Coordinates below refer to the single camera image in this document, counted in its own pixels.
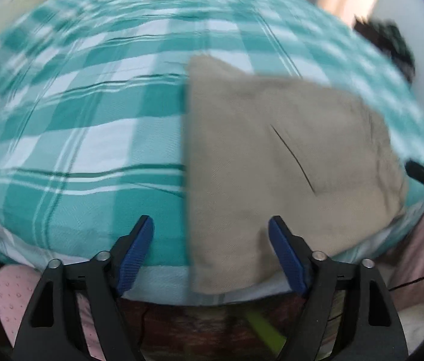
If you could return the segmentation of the patterned floor rug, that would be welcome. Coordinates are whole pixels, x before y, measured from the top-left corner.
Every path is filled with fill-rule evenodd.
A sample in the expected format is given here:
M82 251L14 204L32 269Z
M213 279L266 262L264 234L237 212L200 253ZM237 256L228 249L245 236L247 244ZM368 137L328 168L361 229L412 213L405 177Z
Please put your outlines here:
M120 300L132 342L148 360L274 360L304 304L291 292L218 307Z

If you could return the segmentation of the teal plaid bed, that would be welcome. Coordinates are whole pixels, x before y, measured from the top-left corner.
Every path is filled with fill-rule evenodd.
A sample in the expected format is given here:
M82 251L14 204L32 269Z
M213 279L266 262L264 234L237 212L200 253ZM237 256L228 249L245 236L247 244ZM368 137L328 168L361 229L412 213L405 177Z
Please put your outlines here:
M80 262L147 214L154 239L127 298L210 306L287 289L191 289L182 117L202 53L359 94L396 153L424 165L424 114L401 73L307 0L48 0L0 34L0 262Z

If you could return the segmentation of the khaki pants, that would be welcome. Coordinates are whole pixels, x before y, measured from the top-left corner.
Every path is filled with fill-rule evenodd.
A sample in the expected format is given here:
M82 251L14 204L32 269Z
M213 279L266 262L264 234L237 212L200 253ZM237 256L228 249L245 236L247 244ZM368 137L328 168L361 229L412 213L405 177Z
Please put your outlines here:
M188 64L191 285L223 294L268 280L279 215L333 256L403 215L407 181L383 117L348 91L245 73L209 55Z

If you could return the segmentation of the pile of dark clothes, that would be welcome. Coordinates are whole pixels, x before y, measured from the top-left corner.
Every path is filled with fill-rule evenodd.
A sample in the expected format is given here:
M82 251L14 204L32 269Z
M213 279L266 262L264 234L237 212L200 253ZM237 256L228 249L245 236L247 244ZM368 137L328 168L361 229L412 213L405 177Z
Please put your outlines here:
M355 17L354 30L389 58L410 85L413 83L416 76L415 57L394 21Z

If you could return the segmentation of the pink dotted pajama trousers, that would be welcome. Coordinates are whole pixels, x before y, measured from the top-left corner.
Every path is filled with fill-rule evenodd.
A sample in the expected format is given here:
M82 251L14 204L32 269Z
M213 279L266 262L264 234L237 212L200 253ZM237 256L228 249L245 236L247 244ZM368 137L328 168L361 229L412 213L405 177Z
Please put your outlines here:
M398 246L377 259L377 265L393 290L398 314L424 304L424 215ZM6 265L0 269L0 320L11 342L15 341L38 280L38 273L26 266Z

